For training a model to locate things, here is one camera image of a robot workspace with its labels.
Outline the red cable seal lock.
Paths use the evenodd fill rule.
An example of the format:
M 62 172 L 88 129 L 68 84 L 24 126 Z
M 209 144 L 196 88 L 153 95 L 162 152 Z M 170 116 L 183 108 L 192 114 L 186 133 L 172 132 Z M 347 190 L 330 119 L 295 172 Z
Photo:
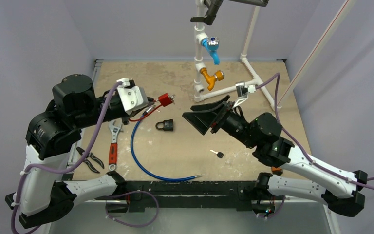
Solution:
M 153 112 L 157 111 L 160 107 L 166 107 L 166 106 L 172 104 L 172 103 L 171 103 L 170 96 L 171 96 L 171 95 L 170 95 L 169 93 L 164 93 L 164 94 L 162 94 L 161 96 L 159 96 L 159 97 L 157 98 L 159 105 L 156 106 L 156 108 L 153 110 Z M 142 120 L 145 119 L 146 117 L 141 116 L 141 117 L 138 118 L 138 119 L 130 119 L 129 121 L 130 121 L 130 122 L 138 122 L 138 121 L 142 121 Z

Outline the black padlock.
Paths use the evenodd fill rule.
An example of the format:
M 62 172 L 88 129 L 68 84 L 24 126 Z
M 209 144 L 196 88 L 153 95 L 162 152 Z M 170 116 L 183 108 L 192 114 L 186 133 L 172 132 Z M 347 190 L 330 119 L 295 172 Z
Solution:
M 155 128 L 157 130 L 165 131 L 165 132 L 173 132 L 174 131 L 174 120 L 173 119 L 166 119 L 161 122 L 157 122 L 155 124 Z

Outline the key bunch with black fob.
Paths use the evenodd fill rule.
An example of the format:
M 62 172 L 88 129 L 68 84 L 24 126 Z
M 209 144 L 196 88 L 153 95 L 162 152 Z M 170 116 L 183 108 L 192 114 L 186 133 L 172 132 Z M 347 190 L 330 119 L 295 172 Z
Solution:
M 175 104 L 175 95 L 170 96 L 171 103 L 174 105 Z

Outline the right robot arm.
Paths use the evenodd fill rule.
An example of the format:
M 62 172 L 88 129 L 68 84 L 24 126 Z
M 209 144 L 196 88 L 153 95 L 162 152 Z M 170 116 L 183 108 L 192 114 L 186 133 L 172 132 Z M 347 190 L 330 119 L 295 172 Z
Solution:
M 248 122 L 241 108 L 224 97 L 214 103 L 194 105 L 182 116 L 199 133 L 223 130 L 252 149 L 253 157 L 263 165 L 302 176 L 291 179 L 260 173 L 253 189 L 257 197 L 304 198 L 346 217 L 354 217 L 364 209 L 365 196 L 361 190 L 367 183 L 367 174 L 361 170 L 345 171 L 310 156 L 281 136 L 283 127 L 271 113 L 265 112 Z

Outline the orange faucet valve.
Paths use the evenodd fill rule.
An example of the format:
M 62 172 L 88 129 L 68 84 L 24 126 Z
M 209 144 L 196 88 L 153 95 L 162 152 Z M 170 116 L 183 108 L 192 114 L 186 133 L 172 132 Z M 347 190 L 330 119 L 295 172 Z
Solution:
M 199 73 L 204 77 L 205 81 L 208 84 L 207 89 L 212 91 L 215 83 L 224 79 L 224 73 L 221 70 L 216 71 L 213 75 L 209 75 L 206 68 L 200 69 Z

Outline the black pliers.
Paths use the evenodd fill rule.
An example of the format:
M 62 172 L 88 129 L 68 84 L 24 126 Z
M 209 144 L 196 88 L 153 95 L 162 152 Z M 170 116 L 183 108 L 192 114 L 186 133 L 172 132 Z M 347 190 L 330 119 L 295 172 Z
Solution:
M 94 167 L 93 162 L 98 164 L 101 167 L 101 169 L 105 168 L 103 161 L 99 159 L 98 157 L 96 157 L 92 152 L 88 154 L 88 156 L 86 157 L 85 160 L 83 160 L 83 162 L 87 165 L 87 167 L 90 169 L 91 172 L 96 173 L 96 174 L 99 174 L 100 171 Z

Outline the orange tool at right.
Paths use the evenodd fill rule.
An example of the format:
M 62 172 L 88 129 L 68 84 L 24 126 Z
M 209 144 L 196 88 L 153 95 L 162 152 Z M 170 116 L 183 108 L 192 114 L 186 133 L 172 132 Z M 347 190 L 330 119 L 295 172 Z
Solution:
M 271 167 L 271 173 L 273 175 L 281 176 L 283 174 L 283 169 L 280 167 Z

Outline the blue faucet valve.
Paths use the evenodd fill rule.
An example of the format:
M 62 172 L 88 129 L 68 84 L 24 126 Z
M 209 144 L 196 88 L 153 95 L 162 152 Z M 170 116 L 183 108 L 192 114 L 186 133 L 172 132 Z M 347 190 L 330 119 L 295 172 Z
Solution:
M 220 57 L 217 52 L 219 48 L 219 38 L 217 37 L 209 37 L 209 38 L 204 38 L 201 41 L 201 45 L 208 51 L 209 55 L 213 59 L 213 63 L 215 65 L 220 64 Z

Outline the white diagonal pole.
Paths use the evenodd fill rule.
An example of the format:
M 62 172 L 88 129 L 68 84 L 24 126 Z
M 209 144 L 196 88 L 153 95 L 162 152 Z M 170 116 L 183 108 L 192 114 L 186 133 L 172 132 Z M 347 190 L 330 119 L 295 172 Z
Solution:
M 340 26 L 340 24 L 344 21 L 352 7 L 356 4 L 356 0 L 345 0 L 344 3 L 341 5 L 341 7 L 338 9 L 335 16 L 332 18 L 326 29 L 324 30 L 321 37 L 318 39 L 315 46 L 312 48 L 309 55 L 306 57 L 303 64 L 300 66 L 299 70 L 296 72 L 296 74 L 293 76 L 289 86 L 286 88 L 284 93 L 282 94 L 281 98 L 277 101 L 275 104 L 276 107 L 281 107 L 283 104 L 285 104 L 286 100 L 292 94 L 295 87 L 298 85 L 298 83 L 302 80 L 302 78 L 305 76 L 308 69 L 311 67 L 317 56 L 320 54 L 324 46 L 327 44 L 327 42 L 330 40 L 332 35 L 335 33 L 337 28 Z

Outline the red handled adjustable wrench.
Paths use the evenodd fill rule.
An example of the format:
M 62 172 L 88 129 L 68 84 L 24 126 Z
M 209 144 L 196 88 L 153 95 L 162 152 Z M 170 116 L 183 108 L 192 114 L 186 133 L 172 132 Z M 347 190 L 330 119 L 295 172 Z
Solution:
M 118 147 L 117 147 L 117 136 L 122 131 L 122 120 L 112 120 L 109 122 L 109 130 L 111 132 L 111 143 L 109 149 L 109 162 L 108 168 L 109 171 L 116 170 L 117 167 L 117 155 L 118 155 Z

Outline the white PVC pipe frame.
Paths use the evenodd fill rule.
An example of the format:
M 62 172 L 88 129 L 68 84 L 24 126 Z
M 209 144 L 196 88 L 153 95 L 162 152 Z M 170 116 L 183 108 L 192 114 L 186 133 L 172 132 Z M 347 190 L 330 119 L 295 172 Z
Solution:
M 217 96 L 237 93 L 235 84 L 237 82 L 245 82 L 249 85 L 256 85 L 256 92 L 260 91 L 264 96 L 267 105 L 271 109 L 275 109 L 274 97 L 269 93 L 267 89 L 267 82 L 262 80 L 262 78 L 253 68 L 252 64 L 247 58 L 248 47 L 252 39 L 259 11 L 262 7 L 266 7 L 268 5 L 268 1 L 243 0 L 241 2 L 242 4 L 252 6 L 253 13 L 248 25 L 246 39 L 239 60 L 237 62 L 221 62 L 220 58 L 220 64 L 215 65 L 208 51 L 201 45 L 201 41 L 204 38 L 212 37 L 207 35 L 207 33 L 205 32 L 205 27 L 213 24 L 222 3 L 223 2 L 221 0 L 195 1 L 196 15 L 192 16 L 190 19 L 190 22 L 195 24 L 195 78 L 193 83 L 193 100 L 195 102 L 202 102 L 211 98 L 215 98 Z M 209 91 L 207 89 L 208 84 L 205 81 L 204 77 L 199 73 L 200 69 L 202 68 L 206 68 L 209 75 L 213 75 L 218 70 L 221 70 L 224 73 L 224 79 L 221 81 L 217 81 L 212 91 Z

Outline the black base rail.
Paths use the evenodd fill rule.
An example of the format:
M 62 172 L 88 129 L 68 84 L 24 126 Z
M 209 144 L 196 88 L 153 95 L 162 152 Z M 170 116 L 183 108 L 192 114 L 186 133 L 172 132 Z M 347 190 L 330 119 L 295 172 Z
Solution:
M 259 190 L 256 181 L 128 181 L 105 200 L 122 200 L 129 212 L 143 212 L 146 208 L 234 209 L 254 211 L 258 205 L 276 201 Z

